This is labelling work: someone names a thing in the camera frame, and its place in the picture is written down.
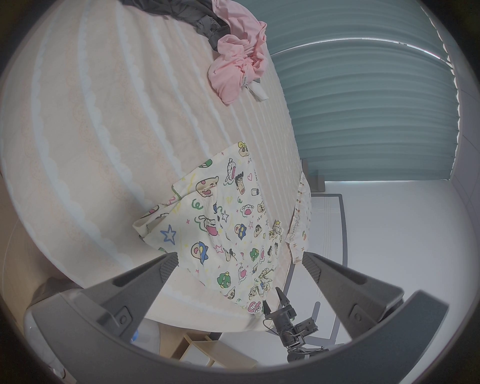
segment striped bed sheet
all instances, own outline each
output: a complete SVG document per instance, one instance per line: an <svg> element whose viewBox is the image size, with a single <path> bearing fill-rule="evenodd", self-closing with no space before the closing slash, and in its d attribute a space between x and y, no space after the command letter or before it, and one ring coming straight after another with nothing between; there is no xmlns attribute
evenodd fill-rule
<svg viewBox="0 0 480 384"><path fill-rule="evenodd" d="M132 223L192 169L244 141L268 219L291 222L301 174L274 65L256 102L225 106L210 87L216 57L186 23L117 0L60 0L0 80L1 171L43 254L83 287L158 256ZM283 287L285 242L274 285ZM278 305L275 291L267 298ZM177 268L147 318L215 332L263 330L244 310Z"/></svg>

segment cable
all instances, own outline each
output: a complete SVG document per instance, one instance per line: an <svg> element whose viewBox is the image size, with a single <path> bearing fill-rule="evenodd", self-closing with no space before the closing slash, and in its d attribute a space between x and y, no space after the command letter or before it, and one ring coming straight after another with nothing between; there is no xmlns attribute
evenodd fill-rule
<svg viewBox="0 0 480 384"><path fill-rule="evenodd" d="M264 319L264 320L262 321L262 323L264 324L264 327L265 327L266 329L268 329L269 331L272 331L275 335L278 336L278 333L275 332L275 331L273 330L273 328L268 328L268 327L265 325L265 321L266 321L266 320L267 320L267 319Z"/></svg>

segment pink shirt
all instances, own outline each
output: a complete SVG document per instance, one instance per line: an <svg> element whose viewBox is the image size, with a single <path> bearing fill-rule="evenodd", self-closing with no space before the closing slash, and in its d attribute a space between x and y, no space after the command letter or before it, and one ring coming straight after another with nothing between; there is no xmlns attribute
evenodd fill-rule
<svg viewBox="0 0 480 384"><path fill-rule="evenodd" d="M218 41L220 56L208 70L210 83L225 104L231 104L243 86L260 78L267 67L263 53L266 23L232 0L212 0L213 11L229 26L231 35Z"/></svg>

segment mattress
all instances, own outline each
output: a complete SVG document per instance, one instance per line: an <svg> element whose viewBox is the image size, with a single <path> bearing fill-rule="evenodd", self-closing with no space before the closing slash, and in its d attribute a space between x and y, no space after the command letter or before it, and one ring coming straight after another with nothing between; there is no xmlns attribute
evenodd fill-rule
<svg viewBox="0 0 480 384"><path fill-rule="evenodd" d="M192 169L244 141L252 148L269 220L288 229L301 165L283 91L267 52L268 94L247 89L225 106L207 71L216 57L189 24L117 0L58 1L1 79L1 171L36 245L89 287L157 256L132 223ZM274 286L291 262L279 250ZM278 304L275 291L267 300ZM147 318L216 332L261 322L173 272Z"/></svg>

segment dark gray clothing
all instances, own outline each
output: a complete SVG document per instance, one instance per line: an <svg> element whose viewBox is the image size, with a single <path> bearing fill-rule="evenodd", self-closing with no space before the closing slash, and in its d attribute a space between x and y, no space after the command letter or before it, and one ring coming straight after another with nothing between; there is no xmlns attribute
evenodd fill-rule
<svg viewBox="0 0 480 384"><path fill-rule="evenodd" d="M200 35L208 38L212 48L217 50L218 40L230 34L230 27L212 9L212 0L120 0L147 13L170 15L193 25Z"/></svg>

